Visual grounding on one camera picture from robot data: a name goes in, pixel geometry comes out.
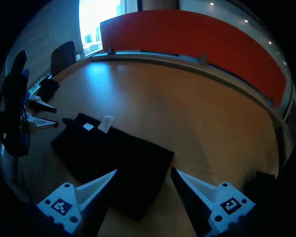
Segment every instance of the black mat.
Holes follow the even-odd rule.
[[[82,113],[63,122],[67,127],[52,147],[72,175],[85,184],[118,169],[111,206],[140,220],[159,192],[174,153],[112,127],[105,134],[97,129],[100,121]],[[84,129],[86,123],[94,128]]]

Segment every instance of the white label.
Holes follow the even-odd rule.
[[[83,125],[83,127],[90,131],[91,129],[93,129],[94,126],[92,124],[86,123],[85,125]]]

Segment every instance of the chair backrest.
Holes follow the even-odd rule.
[[[52,53],[51,58],[51,75],[56,76],[66,68],[76,62],[75,44],[72,41],[68,41],[59,46]]]

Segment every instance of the glass window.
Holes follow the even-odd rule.
[[[102,50],[100,22],[125,14],[124,0],[80,0],[79,24],[85,56]]]

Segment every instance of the red wall panel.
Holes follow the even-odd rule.
[[[101,23],[103,49],[182,54],[208,61],[240,76],[279,107],[285,77],[273,58],[251,37],[221,20],[180,10],[140,11]]]

